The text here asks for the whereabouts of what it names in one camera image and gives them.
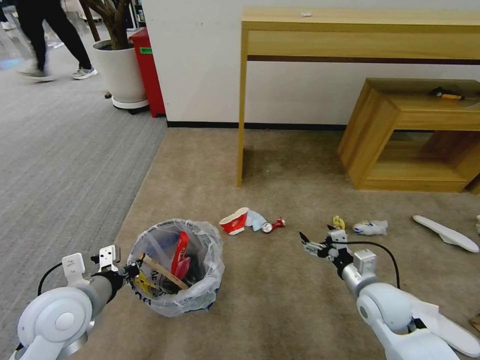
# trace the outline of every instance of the person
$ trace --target person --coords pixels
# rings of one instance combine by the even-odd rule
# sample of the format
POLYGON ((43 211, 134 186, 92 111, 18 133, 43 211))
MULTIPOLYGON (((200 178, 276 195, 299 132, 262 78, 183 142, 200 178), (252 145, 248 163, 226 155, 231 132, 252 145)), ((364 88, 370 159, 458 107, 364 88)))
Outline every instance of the person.
POLYGON ((0 1, 0 23, 3 30, 13 30, 15 25, 10 23, 7 17, 5 16, 3 3, 0 1))
POLYGON ((98 74, 90 63, 89 56, 77 30, 62 9, 61 0, 18 0, 16 10, 20 27, 31 42, 36 57, 36 66, 21 74, 39 82, 51 81, 46 68, 45 20, 58 35, 70 53, 78 60, 78 70, 72 74, 75 80, 83 80, 98 74))

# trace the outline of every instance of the white wall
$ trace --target white wall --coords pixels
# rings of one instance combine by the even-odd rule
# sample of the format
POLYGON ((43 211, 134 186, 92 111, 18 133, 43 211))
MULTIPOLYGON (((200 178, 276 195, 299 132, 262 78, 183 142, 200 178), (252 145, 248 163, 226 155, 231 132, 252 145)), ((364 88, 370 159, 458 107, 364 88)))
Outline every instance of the white wall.
MULTIPOLYGON (((244 5, 480 10, 478 0, 143 0, 169 121, 237 122, 244 5)), ((245 121, 346 124, 366 77, 477 79, 480 67, 252 62, 245 121)))

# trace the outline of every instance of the wires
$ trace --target wires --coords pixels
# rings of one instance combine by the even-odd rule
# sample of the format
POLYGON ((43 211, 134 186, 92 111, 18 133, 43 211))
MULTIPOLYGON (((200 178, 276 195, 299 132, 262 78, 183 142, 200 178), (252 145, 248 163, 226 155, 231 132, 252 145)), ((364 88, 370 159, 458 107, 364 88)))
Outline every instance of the wires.
POLYGON ((51 267, 45 274, 43 274, 43 276, 41 277, 41 280, 40 282, 38 283, 38 291, 36 293, 37 296, 40 296, 42 294, 42 286, 44 285, 44 281, 45 279, 47 278, 48 275, 50 275, 50 273, 55 270, 56 268, 59 268, 62 266, 62 263, 59 262, 57 265, 51 267))
POLYGON ((397 261, 395 260, 395 256, 392 254, 390 250, 388 250, 385 246, 380 245, 379 243, 376 242, 371 242, 371 241, 345 241, 345 242, 338 242, 335 241, 335 244, 342 244, 342 245, 360 245, 360 244, 365 244, 365 245, 374 245, 376 247, 379 247, 383 250, 385 250, 388 255, 390 255, 391 261, 393 262, 393 267, 395 268, 395 277, 396 277, 396 287, 397 289, 400 289, 400 272, 399 272, 399 266, 397 265, 397 261))

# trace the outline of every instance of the trash bin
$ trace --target trash bin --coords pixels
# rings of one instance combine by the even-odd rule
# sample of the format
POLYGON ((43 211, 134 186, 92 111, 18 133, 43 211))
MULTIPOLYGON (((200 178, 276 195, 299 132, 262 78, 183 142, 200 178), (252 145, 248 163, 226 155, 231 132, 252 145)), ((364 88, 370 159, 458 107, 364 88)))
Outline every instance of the trash bin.
POLYGON ((127 263, 144 257, 170 274, 181 232, 188 235, 184 256, 190 260, 183 282, 189 287, 180 290, 147 260, 141 263, 140 277, 132 283, 139 299, 166 317, 210 308, 217 298, 225 269, 223 243, 217 228, 206 221, 183 219, 164 221, 144 231, 133 245, 127 263))
POLYGON ((130 40, 135 47, 136 59, 140 67, 141 79, 143 80, 146 97, 150 105, 151 116, 156 118, 165 115, 164 99, 160 90, 159 76, 155 67, 154 56, 152 55, 147 28, 134 33, 130 36, 130 40))

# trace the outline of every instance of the red trash can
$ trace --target red trash can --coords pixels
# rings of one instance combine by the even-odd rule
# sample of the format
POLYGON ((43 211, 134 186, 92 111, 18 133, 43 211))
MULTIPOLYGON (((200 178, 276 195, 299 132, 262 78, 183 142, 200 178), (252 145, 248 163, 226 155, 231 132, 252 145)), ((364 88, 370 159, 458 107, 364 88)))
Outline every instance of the red trash can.
POLYGON ((136 32, 130 36, 130 40, 135 47, 136 59, 140 67, 143 86, 145 87, 146 97, 150 104, 150 112, 153 118, 165 115, 164 99, 160 90, 159 76, 155 67, 152 47, 150 46, 149 32, 147 28, 136 32))

